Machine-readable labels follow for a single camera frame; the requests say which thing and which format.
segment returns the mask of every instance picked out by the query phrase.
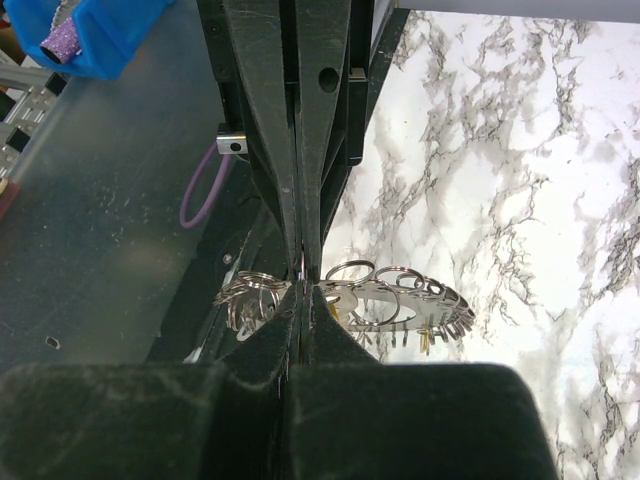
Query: white marble surface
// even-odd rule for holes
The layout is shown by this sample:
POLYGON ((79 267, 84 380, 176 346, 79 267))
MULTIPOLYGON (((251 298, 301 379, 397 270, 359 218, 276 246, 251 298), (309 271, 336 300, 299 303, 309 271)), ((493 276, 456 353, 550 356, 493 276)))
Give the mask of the white marble surface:
POLYGON ((411 266, 474 333, 429 358, 513 367, 564 479, 640 478, 640 25, 412 13, 325 270, 411 266))

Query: gray surface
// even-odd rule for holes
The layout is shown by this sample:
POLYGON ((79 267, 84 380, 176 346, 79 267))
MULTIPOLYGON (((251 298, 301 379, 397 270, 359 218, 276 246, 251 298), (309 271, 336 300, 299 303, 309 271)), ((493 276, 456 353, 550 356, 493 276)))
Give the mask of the gray surface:
POLYGON ((0 222, 0 370, 144 360, 201 234, 178 209, 217 91, 195 0, 167 9, 118 81, 69 83, 0 222))
POLYGON ((640 23, 638 0, 399 0, 403 8, 640 23))

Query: screw hole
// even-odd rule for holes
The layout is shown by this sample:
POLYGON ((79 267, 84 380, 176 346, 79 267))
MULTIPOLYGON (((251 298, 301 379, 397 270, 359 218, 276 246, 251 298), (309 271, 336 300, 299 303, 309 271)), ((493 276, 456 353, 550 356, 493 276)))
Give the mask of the screw hole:
POLYGON ((340 75, 331 67, 323 69, 318 75, 318 84, 325 93, 335 92, 339 82, 340 75))
POLYGON ((55 348, 56 350, 60 350, 60 342, 53 337, 47 337, 44 341, 50 347, 55 348))

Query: marble tabletop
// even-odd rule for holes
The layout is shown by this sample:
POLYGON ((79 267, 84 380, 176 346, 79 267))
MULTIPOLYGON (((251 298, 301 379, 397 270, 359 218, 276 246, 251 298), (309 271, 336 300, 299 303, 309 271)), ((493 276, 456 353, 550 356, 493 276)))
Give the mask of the marble tabletop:
POLYGON ((640 478, 640 25, 412 12, 332 225, 477 314, 429 357, 531 389, 564 479, 640 478))

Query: pink glittery roll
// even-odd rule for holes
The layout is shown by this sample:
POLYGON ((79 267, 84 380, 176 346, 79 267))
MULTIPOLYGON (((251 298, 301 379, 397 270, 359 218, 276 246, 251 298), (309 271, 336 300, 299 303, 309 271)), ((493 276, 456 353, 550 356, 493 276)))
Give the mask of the pink glittery roll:
POLYGON ((40 49, 49 59, 60 65, 75 57, 80 51, 80 42, 73 18, 67 18, 56 27, 40 44, 40 49))

